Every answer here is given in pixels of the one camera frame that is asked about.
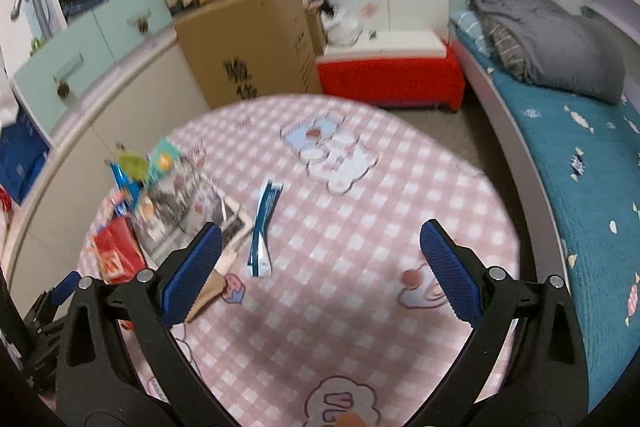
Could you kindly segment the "red snack wrapper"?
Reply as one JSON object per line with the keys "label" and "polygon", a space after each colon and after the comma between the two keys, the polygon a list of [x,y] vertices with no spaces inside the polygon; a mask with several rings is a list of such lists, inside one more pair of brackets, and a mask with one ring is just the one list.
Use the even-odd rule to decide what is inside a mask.
{"label": "red snack wrapper", "polygon": [[129,219],[117,217],[105,225],[92,240],[102,280],[107,284],[131,281],[146,268]]}

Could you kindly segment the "blue white medicine box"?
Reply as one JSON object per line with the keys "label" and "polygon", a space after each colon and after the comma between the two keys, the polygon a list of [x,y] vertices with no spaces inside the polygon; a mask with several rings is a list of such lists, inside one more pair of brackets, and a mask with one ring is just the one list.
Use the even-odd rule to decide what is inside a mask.
{"label": "blue white medicine box", "polygon": [[247,266],[252,277],[270,277],[272,263],[268,248],[268,227],[283,191],[283,184],[266,180],[260,190]]}

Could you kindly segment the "printed magazine paper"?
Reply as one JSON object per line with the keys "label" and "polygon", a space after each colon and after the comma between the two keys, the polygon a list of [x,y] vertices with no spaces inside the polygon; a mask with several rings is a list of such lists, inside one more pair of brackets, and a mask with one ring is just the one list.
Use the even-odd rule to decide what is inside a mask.
{"label": "printed magazine paper", "polygon": [[131,218],[145,260],[159,267],[213,222],[222,232],[222,251],[237,251],[253,230],[243,207],[192,161],[182,158],[139,196]]}

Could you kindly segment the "blue tiger snack bag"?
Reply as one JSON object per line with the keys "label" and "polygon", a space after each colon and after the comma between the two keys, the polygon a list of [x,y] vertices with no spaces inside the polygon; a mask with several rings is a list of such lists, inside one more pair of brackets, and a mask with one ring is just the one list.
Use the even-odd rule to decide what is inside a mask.
{"label": "blue tiger snack bag", "polygon": [[116,162],[110,161],[108,167],[110,167],[117,188],[116,194],[112,198],[114,211],[116,215],[123,216],[136,209],[143,184],[130,178]]}

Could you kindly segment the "green plush leaf toy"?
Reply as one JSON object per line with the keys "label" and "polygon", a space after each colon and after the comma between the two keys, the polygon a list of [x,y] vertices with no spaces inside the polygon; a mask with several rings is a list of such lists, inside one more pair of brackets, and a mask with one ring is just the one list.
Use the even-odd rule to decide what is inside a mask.
{"label": "green plush leaf toy", "polygon": [[116,143],[116,158],[122,172],[131,180],[144,182],[148,177],[149,159],[141,156],[134,150],[128,150],[122,143]]}

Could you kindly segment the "beige paper cup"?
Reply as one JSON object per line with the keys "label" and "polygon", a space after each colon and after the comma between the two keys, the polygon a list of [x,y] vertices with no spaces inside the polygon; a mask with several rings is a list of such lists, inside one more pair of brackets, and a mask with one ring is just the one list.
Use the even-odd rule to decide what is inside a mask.
{"label": "beige paper cup", "polygon": [[212,301],[217,299],[226,288],[226,275],[238,259],[237,251],[224,251],[220,259],[216,262],[214,269],[210,272],[209,277],[198,294],[193,307],[186,316],[186,323],[191,323],[196,319]]}

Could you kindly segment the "cream curved cupboard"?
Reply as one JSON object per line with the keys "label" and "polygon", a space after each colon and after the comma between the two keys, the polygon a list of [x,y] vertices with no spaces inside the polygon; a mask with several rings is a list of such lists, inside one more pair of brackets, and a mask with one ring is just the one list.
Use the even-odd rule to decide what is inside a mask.
{"label": "cream curved cupboard", "polygon": [[149,152],[207,109],[171,29],[99,81],[55,131],[47,164],[14,212],[1,266],[21,312],[75,269],[99,205],[114,186],[106,164],[117,145]]}

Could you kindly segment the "pink checkered round tablecloth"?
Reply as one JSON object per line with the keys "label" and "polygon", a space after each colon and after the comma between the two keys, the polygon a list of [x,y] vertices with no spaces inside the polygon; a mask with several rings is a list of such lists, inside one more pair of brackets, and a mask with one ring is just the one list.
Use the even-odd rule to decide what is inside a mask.
{"label": "pink checkered round tablecloth", "polygon": [[485,173],[382,110],[270,96],[150,129],[100,125],[108,145],[148,153],[168,139],[198,152],[247,212],[266,181],[283,186],[270,277],[250,275],[241,247],[227,295],[174,330],[244,426],[331,426],[347,412],[370,426],[408,421],[470,333],[420,251],[425,221],[518,273],[520,240]]}

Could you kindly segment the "blue shopping bag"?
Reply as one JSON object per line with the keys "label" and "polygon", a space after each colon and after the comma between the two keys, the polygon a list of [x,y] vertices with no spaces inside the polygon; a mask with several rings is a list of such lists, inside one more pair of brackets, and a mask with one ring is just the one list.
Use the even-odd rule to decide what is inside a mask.
{"label": "blue shopping bag", "polygon": [[1,186],[21,205],[47,161],[49,144],[23,107],[14,124],[1,130]]}

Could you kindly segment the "teal candy-print bed mattress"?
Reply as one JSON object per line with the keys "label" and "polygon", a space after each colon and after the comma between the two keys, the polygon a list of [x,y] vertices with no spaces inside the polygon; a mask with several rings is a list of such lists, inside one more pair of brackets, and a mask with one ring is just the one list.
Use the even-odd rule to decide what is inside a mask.
{"label": "teal candy-print bed mattress", "polygon": [[639,114],[521,83],[477,44],[471,11],[451,38],[518,187],[541,277],[566,277],[595,409],[639,351]]}

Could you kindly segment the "teal drawer cabinet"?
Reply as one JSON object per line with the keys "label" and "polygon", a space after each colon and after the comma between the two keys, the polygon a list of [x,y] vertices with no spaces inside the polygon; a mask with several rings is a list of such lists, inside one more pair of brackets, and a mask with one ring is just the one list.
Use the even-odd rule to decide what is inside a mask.
{"label": "teal drawer cabinet", "polygon": [[46,43],[14,74],[42,130],[51,132],[96,80],[170,24],[165,0],[111,0]]}

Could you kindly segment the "red bench with white top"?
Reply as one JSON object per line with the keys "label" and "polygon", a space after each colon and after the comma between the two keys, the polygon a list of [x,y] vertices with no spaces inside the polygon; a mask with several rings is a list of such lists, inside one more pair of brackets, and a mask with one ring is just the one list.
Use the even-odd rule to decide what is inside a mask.
{"label": "red bench with white top", "polygon": [[317,67],[324,94],[374,106],[457,112],[464,97],[456,54],[430,30],[382,31],[350,48],[327,46]]}

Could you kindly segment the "grey folded duvet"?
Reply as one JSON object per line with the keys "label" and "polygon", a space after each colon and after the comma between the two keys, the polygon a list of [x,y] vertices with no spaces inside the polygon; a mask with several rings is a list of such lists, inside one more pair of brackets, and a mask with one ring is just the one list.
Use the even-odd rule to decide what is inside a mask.
{"label": "grey folded duvet", "polygon": [[514,79],[620,103],[624,59],[602,24],[552,0],[469,0],[469,6]]}

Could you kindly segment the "large brown cardboard box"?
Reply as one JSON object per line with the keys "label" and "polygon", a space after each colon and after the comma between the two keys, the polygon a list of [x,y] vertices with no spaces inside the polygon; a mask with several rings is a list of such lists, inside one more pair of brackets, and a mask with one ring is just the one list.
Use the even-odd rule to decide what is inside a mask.
{"label": "large brown cardboard box", "polygon": [[179,18],[175,30],[211,108],[322,92],[303,0],[215,0]]}

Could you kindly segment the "white plastic bag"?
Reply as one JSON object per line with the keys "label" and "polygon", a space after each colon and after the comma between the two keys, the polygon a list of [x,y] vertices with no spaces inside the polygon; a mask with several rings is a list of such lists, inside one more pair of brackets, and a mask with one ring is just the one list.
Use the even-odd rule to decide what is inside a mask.
{"label": "white plastic bag", "polygon": [[320,16],[329,46],[350,48],[357,43],[362,34],[362,25],[356,17],[345,11],[334,11],[332,14],[321,12]]}

